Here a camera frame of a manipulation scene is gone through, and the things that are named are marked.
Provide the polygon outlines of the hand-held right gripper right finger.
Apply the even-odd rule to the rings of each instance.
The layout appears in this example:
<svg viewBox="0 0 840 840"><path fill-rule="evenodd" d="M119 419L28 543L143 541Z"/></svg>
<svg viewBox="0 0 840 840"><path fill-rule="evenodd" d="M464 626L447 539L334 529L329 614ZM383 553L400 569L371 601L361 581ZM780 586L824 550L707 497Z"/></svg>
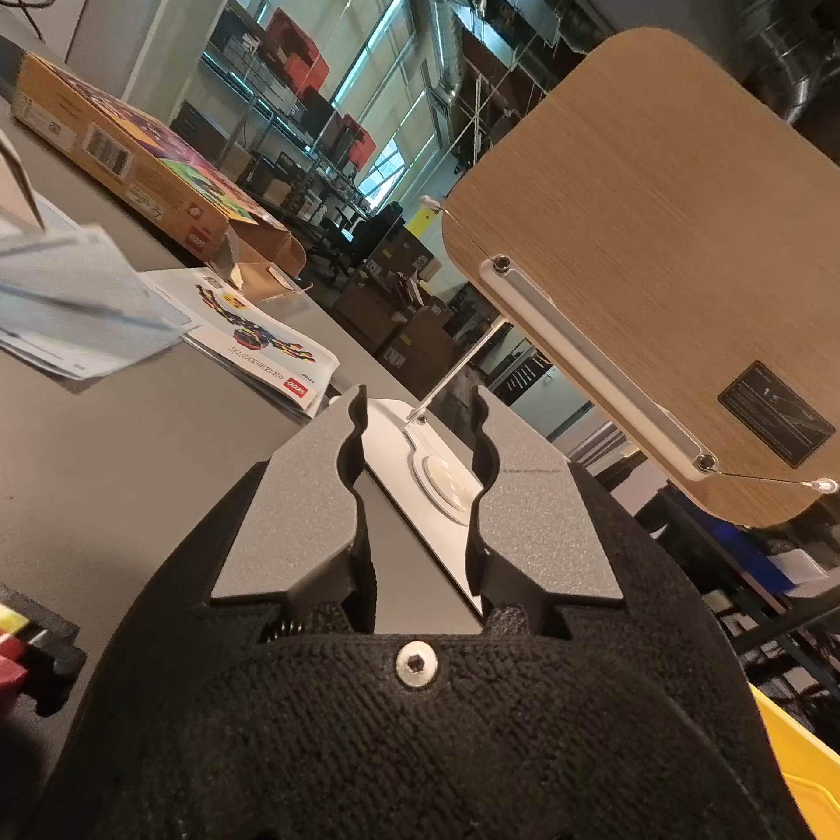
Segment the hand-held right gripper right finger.
<svg viewBox="0 0 840 840"><path fill-rule="evenodd" d="M516 606L548 617L558 606L622 606L621 587L570 461L485 386L471 397L476 438L467 582L483 616Z"/></svg>

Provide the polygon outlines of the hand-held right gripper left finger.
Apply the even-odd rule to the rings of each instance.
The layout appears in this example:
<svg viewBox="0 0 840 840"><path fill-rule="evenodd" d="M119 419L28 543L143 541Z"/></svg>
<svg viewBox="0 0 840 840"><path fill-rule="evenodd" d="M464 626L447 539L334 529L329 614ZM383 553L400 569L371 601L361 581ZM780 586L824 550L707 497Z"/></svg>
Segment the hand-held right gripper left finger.
<svg viewBox="0 0 840 840"><path fill-rule="evenodd" d="M364 470L367 389L335 398L270 457L212 590L214 602L277 601L290 614L351 599L374 614L375 572L354 485Z"/></svg>

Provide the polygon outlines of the lego leaflet with model cover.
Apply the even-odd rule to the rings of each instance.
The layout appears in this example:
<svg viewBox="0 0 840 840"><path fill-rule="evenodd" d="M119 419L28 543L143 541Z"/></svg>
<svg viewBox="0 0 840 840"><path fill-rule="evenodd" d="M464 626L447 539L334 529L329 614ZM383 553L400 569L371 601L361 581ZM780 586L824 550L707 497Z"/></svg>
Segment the lego leaflet with model cover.
<svg viewBox="0 0 840 840"><path fill-rule="evenodd" d="M210 270L153 270L140 278L188 318L185 343L295 414L319 413L340 365L330 350L274 320Z"/></svg>

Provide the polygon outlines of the red yellow black lego model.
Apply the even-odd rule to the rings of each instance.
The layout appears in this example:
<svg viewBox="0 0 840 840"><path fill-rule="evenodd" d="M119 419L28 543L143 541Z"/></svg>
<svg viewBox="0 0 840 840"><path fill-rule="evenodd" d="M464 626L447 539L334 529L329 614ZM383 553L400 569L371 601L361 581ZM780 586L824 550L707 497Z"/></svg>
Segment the red yellow black lego model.
<svg viewBox="0 0 840 840"><path fill-rule="evenodd" d="M1 584L1 719L20 697L41 718L66 705L88 659L78 634L78 625Z"/></svg>

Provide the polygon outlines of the lego instruction booklet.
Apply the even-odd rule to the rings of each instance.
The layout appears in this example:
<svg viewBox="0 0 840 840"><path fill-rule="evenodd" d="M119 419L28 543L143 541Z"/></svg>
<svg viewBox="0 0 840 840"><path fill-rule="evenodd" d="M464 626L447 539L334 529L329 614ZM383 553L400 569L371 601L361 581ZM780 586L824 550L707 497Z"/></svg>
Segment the lego instruction booklet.
<svg viewBox="0 0 840 840"><path fill-rule="evenodd" d="M1 348L75 382L175 346L196 322L148 286L97 225L34 190L1 134Z"/></svg>

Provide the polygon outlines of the orange lego box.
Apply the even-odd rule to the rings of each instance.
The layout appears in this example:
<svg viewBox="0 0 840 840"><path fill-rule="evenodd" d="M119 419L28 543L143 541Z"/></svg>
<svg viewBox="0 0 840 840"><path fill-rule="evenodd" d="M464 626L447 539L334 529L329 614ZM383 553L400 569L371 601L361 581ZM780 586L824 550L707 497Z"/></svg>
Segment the orange lego box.
<svg viewBox="0 0 840 840"><path fill-rule="evenodd" d="M25 51L12 114L247 299L280 297L302 244L160 120Z"/></svg>

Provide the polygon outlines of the dark furniture piece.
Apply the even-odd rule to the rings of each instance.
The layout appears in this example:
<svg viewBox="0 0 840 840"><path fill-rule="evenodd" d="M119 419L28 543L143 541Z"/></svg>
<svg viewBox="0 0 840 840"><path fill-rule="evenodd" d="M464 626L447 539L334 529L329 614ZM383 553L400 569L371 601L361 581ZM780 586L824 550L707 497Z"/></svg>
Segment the dark furniture piece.
<svg viewBox="0 0 840 840"><path fill-rule="evenodd" d="M773 699L838 714L838 582L794 584L748 530L706 514L671 485L635 519L698 589L749 681Z"/></svg>

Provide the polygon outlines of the stack of cardboard boxes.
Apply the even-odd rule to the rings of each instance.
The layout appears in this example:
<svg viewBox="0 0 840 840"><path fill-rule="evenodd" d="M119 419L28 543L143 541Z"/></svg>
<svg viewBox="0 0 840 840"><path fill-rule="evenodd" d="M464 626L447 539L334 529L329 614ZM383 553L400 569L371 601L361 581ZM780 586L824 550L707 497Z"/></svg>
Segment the stack of cardboard boxes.
<svg viewBox="0 0 840 840"><path fill-rule="evenodd" d="M415 397L424 397L466 351L455 312L433 294L440 261L405 227L355 269L329 314Z"/></svg>

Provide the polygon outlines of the black office chair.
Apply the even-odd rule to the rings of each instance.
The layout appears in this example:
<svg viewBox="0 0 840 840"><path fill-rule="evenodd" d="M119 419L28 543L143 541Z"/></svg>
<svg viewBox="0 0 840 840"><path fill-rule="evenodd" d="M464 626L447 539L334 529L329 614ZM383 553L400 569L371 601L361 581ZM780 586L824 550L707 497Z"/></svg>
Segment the black office chair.
<svg viewBox="0 0 840 840"><path fill-rule="evenodd" d="M308 257L325 259L336 278L339 274L351 277L384 239L397 235L404 226L403 206L398 201L386 204L378 213L361 220L353 228L351 239L345 231L328 220L323 225L321 239L307 251Z"/></svg>

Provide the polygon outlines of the yellow plastic parts bin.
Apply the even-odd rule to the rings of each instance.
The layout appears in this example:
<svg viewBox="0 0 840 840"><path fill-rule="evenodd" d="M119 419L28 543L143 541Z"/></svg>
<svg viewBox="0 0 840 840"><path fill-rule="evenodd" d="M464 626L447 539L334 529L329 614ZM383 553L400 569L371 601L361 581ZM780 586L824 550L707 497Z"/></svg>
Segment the yellow plastic parts bin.
<svg viewBox="0 0 840 840"><path fill-rule="evenodd" d="M751 691L784 781L814 838L838 839L838 754L759 689Z"/></svg>

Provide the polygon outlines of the red storage box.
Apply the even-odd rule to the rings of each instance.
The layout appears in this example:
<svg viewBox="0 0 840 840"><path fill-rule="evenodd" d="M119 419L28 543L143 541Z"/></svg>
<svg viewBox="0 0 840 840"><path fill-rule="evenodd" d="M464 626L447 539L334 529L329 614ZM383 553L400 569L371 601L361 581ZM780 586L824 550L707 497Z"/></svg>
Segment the red storage box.
<svg viewBox="0 0 840 840"><path fill-rule="evenodd" d="M354 117L345 113L337 149L340 163L351 163L357 172L361 172L375 152L375 142Z"/></svg>
<svg viewBox="0 0 840 840"><path fill-rule="evenodd" d="M315 42L281 8L265 27L264 49L269 63L280 71L295 93L319 91L327 80L329 66Z"/></svg>

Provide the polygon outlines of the metal storage shelving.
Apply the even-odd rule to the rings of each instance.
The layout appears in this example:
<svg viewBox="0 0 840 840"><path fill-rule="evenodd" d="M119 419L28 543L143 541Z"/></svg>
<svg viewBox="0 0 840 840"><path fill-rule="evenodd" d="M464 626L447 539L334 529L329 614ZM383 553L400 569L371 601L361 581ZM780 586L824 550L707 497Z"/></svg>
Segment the metal storage shelving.
<svg viewBox="0 0 840 840"><path fill-rule="evenodd" d="M269 62L265 27L277 8L315 42L329 66L319 91L295 93ZM396 73L401 49L413 47L409 2L226 2L186 85L171 127L227 177L245 183L250 165L268 182L284 182L304 217L321 204L350 216L371 214L363 185L382 129L375 110ZM362 171L340 163L337 140L349 113L375 151Z"/></svg>

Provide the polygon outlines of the silver ventilation duct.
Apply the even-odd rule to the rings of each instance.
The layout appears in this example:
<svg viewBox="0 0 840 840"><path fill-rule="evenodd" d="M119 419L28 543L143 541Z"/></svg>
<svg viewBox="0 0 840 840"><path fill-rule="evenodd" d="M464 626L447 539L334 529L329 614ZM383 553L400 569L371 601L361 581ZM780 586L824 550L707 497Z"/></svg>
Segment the silver ventilation duct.
<svg viewBox="0 0 840 840"><path fill-rule="evenodd" d="M802 119L838 79L838 2L526 1L428 2L439 86L451 104L465 76L464 34L500 40L495 61L541 91L555 88L609 37L660 28L713 58L783 121Z"/></svg>

